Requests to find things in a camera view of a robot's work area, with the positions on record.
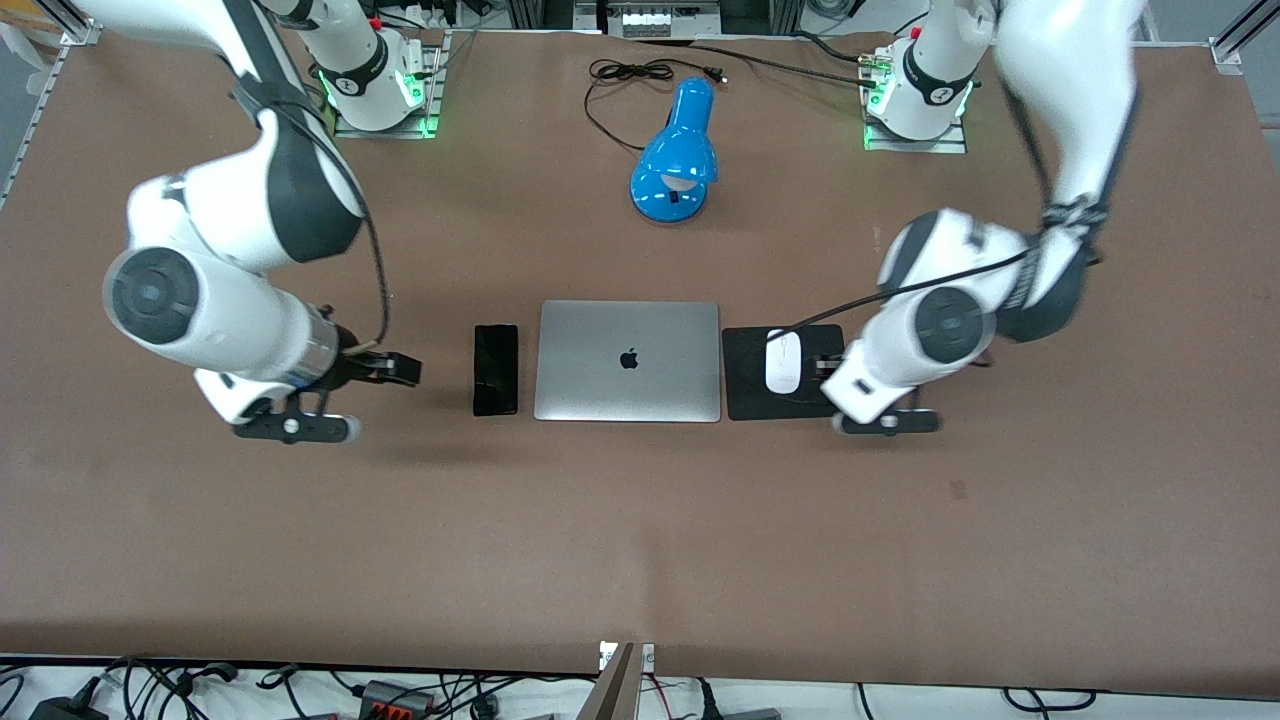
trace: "desk lamp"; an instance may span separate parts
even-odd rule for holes
[[[719,169],[707,137],[716,90],[700,77],[681,81],[662,129],[640,155],[631,174],[631,201],[646,218],[678,223],[694,217],[707,200],[707,184]]]

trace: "black smartphone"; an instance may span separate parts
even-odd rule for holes
[[[471,414],[515,415],[520,397],[520,334],[516,325],[476,325]]]

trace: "brown table surface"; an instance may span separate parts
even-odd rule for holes
[[[663,54],[732,78],[722,179],[680,227],[632,210],[634,159],[581,105],[590,60]],[[996,87],[969,155],[867,152],[846,86],[484,35],[438,140],[342,142],[389,258],[388,345],[426,379],[337,395],[355,446],[284,447],[236,439],[100,300],[129,190],[256,138],[230,78],[111,35],[76,50],[0,214],[0,650],[590,671],[600,639],[643,639],[672,675],[1280,693],[1280,182],[1242,78],[1199,47],[1138,60],[1079,318],[928,386],[942,433],[868,441],[535,421],[540,304],[710,300],[724,327],[777,325],[869,292],[923,211],[1032,229]],[[668,90],[595,109],[644,141]],[[374,328],[367,245],[273,279]],[[520,325],[518,416],[470,414],[479,323]]]

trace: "computer mouse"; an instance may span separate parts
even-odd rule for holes
[[[781,329],[769,331],[773,338]],[[764,387],[774,395],[791,395],[800,388],[800,337],[787,333],[764,343]]]

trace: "black mouse pad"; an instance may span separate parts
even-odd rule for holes
[[[721,347],[724,355],[724,392],[730,420],[783,420],[829,418],[836,406],[822,395],[820,382],[805,379],[818,355],[842,355],[845,333],[840,325],[809,325],[800,329],[800,351],[805,363],[800,387],[791,395],[777,395],[764,387],[764,341],[773,327],[724,328]]]

